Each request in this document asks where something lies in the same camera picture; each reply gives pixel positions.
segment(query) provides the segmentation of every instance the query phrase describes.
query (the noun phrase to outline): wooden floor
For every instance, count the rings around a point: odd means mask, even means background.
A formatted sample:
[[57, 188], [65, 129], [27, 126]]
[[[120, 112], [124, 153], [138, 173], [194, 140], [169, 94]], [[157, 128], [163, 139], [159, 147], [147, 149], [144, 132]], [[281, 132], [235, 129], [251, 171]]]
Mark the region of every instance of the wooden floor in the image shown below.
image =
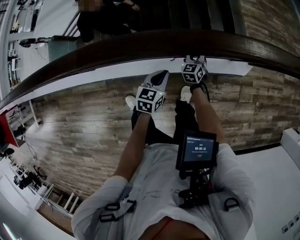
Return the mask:
[[240, 0], [247, 36], [300, 56], [300, 23], [291, 0]]
[[[32, 125], [26, 141], [37, 161], [26, 144], [15, 149], [14, 158], [39, 165], [57, 189], [85, 199], [116, 169], [131, 134], [132, 112], [124, 98], [143, 81], [144, 76], [107, 80], [34, 99], [44, 124]], [[183, 85], [181, 74], [170, 75], [167, 100], [153, 115], [157, 128], [169, 135]], [[283, 129], [300, 125], [300, 83], [295, 78], [255, 67], [245, 77], [210, 76], [208, 88], [235, 150], [278, 142]]]

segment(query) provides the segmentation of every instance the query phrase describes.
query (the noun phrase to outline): small screen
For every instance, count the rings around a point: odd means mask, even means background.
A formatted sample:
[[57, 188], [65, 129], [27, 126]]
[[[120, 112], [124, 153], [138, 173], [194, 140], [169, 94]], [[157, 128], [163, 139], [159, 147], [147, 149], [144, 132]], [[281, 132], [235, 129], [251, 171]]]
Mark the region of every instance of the small screen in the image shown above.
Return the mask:
[[214, 140], [187, 136], [184, 162], [211, 160]]

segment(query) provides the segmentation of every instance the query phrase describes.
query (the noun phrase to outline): person's right hand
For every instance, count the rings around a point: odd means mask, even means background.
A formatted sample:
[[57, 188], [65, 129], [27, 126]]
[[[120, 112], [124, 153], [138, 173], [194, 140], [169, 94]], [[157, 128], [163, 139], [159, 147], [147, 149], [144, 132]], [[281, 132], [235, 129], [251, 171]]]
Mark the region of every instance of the person's right hand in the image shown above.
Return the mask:
[[135, 11], [140, 11], [140, 6], [137, 4], [134, 4], [131, 8]]

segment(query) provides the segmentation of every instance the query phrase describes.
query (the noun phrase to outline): wooden handrail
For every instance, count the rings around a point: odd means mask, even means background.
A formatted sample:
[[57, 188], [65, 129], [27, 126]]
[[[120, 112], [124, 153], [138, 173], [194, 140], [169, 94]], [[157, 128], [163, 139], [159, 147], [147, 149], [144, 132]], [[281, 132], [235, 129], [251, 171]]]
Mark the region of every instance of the wooden handrail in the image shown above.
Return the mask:
[[0, 102], [0, 109], [37, 88], [80, 72], [186, 55], [241, 60], [300, 78], [299, 57], [250, 37], [196, 29], [145, 31], [100, 41], [50, 62], [18, 84]]

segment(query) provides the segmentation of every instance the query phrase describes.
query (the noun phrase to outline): strap buckle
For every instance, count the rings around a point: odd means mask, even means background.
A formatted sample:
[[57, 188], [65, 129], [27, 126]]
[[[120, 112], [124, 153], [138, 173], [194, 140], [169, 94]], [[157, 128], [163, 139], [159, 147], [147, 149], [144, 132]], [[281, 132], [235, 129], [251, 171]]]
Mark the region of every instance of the strap buckle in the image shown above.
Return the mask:
[[132, 203], [131, 207], [126, 211], [128, 213], [131, 213], [135, 210], [135, 206], [136, 206], [136, 200], [132, 201], [132, 200], [127, 200], [128, 203]]
[[120, 203], [119, 202], [110, 203], [110, 204], [106, 205], [106, 207], [105, 207], [106, 211], [117, 211], [119, 209], [120, 209]]
[[106, 222], [112, 222], [112, 221], [118, 221], [120, 217], [115, 217], [114, 214], [106, 214], [106, 215], [100, 215], [100, 222], [101, 223], [106, 223]]

